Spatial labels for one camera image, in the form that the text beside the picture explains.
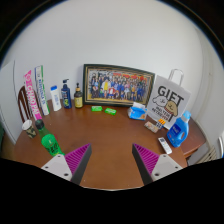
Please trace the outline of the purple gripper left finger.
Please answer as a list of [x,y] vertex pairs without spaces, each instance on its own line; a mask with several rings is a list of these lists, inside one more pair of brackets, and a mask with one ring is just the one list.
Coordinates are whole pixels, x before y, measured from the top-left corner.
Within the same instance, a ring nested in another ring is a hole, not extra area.
[[42,169],[79,185],[91,154],[91,145],[86,144],[66,155],[58,154],[54,156]]

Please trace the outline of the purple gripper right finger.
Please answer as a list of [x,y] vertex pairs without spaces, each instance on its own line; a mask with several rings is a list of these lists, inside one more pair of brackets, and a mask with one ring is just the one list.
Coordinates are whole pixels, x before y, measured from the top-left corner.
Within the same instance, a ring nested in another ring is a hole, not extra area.
[[182,167],[169,155],[158,155],[136,143],[132,145],[132,154],[144,185],[164,178],[182,169]]

